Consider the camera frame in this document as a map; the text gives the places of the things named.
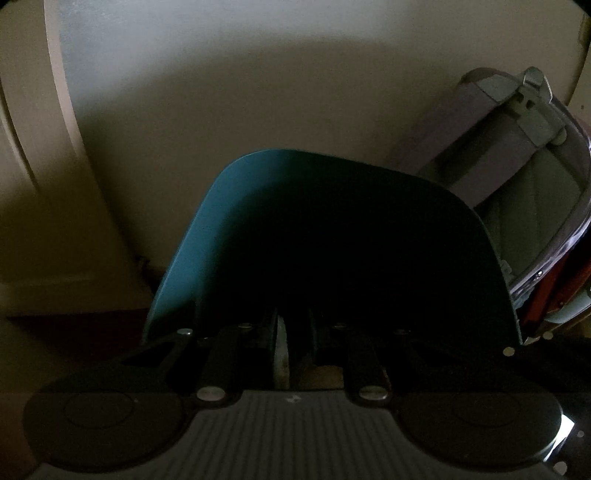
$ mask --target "beige wall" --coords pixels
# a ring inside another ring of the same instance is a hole
[[[74,110],[135,252],[166,265],[229,162],[290,147],[379,164],[466,71],[583,49],[568,0],[60,0]]]

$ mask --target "door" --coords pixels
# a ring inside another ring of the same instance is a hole
[[[57,0],[0,10],[0,310],[147,307],[151,295],[86,158],[61,62]]]

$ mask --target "metal clip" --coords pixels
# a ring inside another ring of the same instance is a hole
[[[560,145],[566,140],[565,123],[552,105],[552,98],[548,79],[540,69],[530,67],[523,73],[522,85],[507,102],[517,115],[517,125],[537,148],[548,143]]]

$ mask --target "gray ribbed surface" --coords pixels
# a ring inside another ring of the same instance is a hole
[[[342,391],[297,394],[247,391],[232,407],[200,412],[174,447],[141,466],[89,475],[41,465],[29,478],[534,480],[561,477],[542,464],[497,474],[474,473],[442,464],[410,443],[388,412],[358,407]]]

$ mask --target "silver bolt head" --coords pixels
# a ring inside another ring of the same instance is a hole
[[[388,390],[378,385],[366,385],[359,390],[359,396],[369,401],[386,400],[388,398]]]
[[[220,401],[226,396],[226,391],[222,387],[213,385],[201,387],[197,390],[197,398],[202,401]]]

